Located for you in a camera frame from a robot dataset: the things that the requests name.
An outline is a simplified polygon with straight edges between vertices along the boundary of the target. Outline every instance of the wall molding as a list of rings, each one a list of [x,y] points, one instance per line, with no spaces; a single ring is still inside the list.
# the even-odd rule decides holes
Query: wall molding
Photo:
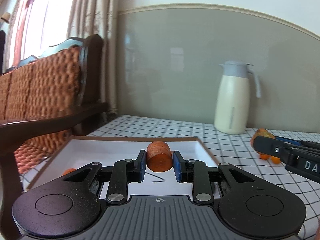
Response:
[[[260,18],[264,18],[270,21],[274,21],[288,27],[294,28],[304,34],[307,34],[316,40],[320,41],[320,36],[299,26],[292,22],[286,21],[284,19],[258,12],[253,11],[245,8],[227,6],[227,5],[220,5],[220,4],[198,4],[198,3],[172,3],[172,4],[158,4],[158,5],[148,5],[148,6],[141,6],[132,9],[118,11],[118,15],[136,13],[136,12],[144,12],[144,11],[153,11],[153,10],[164,10],[164,9],[177,9],[177,8],[191,8],[191,9],[213,9],[213,10],[224,10],[224,11],[232,11],[232,12],[239,12],[243,14],[248,14],[251,16],[256,16]]]

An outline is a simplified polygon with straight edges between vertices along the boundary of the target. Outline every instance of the silver screw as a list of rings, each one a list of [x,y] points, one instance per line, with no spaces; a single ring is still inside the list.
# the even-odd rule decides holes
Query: silver screw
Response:
[[[120,201],[120,200],[123,200],[123,198],[124,198],[123,195],[120,193],[113,193],[108,196],[108,199],[110,201]]]
[[[209,201],[211,199],[211,196],[207,193],[200,193],[196,195],[196,199],[199,201]]]

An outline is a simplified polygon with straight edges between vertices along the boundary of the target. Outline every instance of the lampshade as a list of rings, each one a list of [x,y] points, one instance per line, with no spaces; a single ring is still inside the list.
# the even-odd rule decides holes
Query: lampshade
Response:
[[[11,14],[6,12],[1,16],[1,20],[3,20],[6,23],[9,23],[10,16],[11,16]]]

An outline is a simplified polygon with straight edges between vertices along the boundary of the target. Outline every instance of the white pitcher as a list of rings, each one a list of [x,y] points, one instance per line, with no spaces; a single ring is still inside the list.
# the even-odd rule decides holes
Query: white pitcher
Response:
[[[227,61],[223,65],[214,125],[220,132],[240,134],[247,124],[250,103],[248,73],[253,74],[256,96],[261,97],[259,78],[248,65],[242,62]]]

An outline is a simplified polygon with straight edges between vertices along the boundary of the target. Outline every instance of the window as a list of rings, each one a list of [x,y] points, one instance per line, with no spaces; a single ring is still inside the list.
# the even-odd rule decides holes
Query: window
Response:
[[[71,5],[72,0],[28,0],[21,55],[15,63],[30,55],[38,57],[66,39]]]

